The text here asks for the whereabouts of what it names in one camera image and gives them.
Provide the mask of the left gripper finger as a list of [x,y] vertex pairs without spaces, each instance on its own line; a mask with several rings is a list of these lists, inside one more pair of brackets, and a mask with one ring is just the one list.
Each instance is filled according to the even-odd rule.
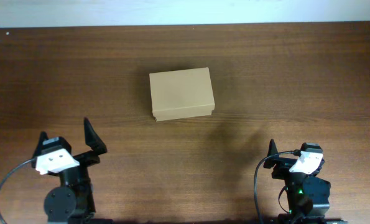
[[84,133],[85,133],[85,144],[91,148],[97,155],[107,153],[107,147],[101,138],[97,135],[93,129],[88,118],[84,118]]
[[44,141],[48,140],[49,137],[47,136],[47,133],[45,131],[42,131],[39,136],[39,140],[37,143],[37,146],[35,148],[35,152],[41,152],[43,149],[43,143]]

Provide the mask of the brown cardboard box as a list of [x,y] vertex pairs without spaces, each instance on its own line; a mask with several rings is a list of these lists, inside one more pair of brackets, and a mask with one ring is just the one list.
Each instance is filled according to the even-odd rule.
[[209,116],[215,109],[208,67],[151,73],[149,78],[156,121]]

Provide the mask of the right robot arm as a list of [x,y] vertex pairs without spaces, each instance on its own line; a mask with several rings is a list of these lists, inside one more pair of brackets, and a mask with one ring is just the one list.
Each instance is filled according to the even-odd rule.
[[280,194],[287,194],[289,208],[270,223],[341,224],[340,218],[326,218],[330,209],[331,183],[318,178],[324,164],[323,149],[318,144],[303,143],[300,149],[279,152],[270,140],[263,168],[272,169],[272,178],[284,181]]

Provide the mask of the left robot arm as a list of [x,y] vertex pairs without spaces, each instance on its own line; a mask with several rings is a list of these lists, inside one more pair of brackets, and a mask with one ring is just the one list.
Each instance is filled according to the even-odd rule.
[[56,176],[60,185],[52,189],[44,200],[47,223],[113,223],[112,219],[95,218],[93,185],[88,168],[100,163],[99,156],[107,153],[107,147],[93,129],[88,118],[83,120],[85,144],[89,151],[72,155],[68,141],[58,136],[49,138],[40,133],[31,166],[41,175]]

